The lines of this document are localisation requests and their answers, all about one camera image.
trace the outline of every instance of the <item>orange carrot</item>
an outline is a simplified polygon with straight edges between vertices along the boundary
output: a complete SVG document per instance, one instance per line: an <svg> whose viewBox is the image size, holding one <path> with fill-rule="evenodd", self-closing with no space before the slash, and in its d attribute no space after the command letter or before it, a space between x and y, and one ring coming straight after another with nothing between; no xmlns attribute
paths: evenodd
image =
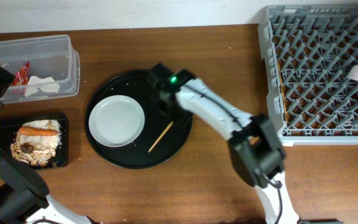
<svg viewBox="0 0 358 224"><path fill-rule="evenodd" d="M58 134L55 130L38 129L31 127L21 127L19 133L25 136L55 136Z"/></svg>

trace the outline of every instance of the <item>wooden table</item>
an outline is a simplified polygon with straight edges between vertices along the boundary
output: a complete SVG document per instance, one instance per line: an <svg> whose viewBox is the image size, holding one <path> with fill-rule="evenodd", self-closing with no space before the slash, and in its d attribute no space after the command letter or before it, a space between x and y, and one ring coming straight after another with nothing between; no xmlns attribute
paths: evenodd
<svg viewBox="0 0 358 224"><path fill-rule="evenodd" d="M266 113L265 65L256 25L169 29L84 30L0 34L0 40L68 34L80 54L80 92L72 98L6 105L0 118L63 111L70 122L70 161L43 170L50 193L76 213L103 223L230 223L264 218L255 190L231 167L226 142L195 117L184 147L143 170L116 167L93 151L85 108L111 77L159 61L188 68L227 101ZM306 220L358 223L358 146L286 147L288 191Z"/></svg>

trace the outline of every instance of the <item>white plate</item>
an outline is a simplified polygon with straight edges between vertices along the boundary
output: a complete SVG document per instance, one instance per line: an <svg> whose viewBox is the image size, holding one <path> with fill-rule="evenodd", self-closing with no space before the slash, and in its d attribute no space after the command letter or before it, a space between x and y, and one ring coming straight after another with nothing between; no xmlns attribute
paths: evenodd
<svg viewBox="0 0 358 224"><path fill-rule="evenodd" d="M128 96L110 96L100 101L89 116L89 130L100 144L119 147L135 140L144 127L140 104Z"/></svg>

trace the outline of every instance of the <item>black tray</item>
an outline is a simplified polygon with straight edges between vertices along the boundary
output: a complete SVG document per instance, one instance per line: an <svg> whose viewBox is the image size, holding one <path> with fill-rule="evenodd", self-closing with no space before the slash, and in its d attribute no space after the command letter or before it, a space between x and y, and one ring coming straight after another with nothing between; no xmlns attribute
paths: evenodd
<svg viewBox="0 0 358 224"><path fill-rule="evenodd" d="M130 169L143 169L165 162L187 140L192 124L192 114L188 113L181 121L176 121L164 137L148 153L151 145L161 135L169 122L157 111L151 102L152 89L147 83L148 70L133 70L120 74L99 88L86 109L85 132L93 149L108 162ZM145 115L144 128L132 143L121 147L108 147L98 143L91 135L89 117L92 109L103 99L113 95L125 95L136 100Z"/></svg>
<svg viewBox="0 0 358 224"><path fill-rule="evenodd" d="M32 166L29 164L29 167L33 169L48 169L53 168L52 163L54 162L56 162L57 167L64 167L68 164L68 121L64 113L40 114L15 119L0 119L0 148L11 155L11 144L14 143L16 138L15 133L19 128L24 123L43 119L54 119L59 122L60 132L62 133L60 142L62 144L58 145L56 148L56 156L48 160L47 166Z"/></svg>

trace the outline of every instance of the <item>dish rack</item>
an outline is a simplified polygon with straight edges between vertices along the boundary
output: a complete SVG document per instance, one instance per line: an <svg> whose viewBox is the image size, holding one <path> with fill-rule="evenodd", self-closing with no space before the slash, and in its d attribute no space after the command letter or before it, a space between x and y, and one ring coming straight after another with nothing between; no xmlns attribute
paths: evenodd
<svg viewBox="0 0 358 224"><path fill-rule="evenodd" d="M258 33L283 145L358 144L358 6L269 6Z"/></svg>

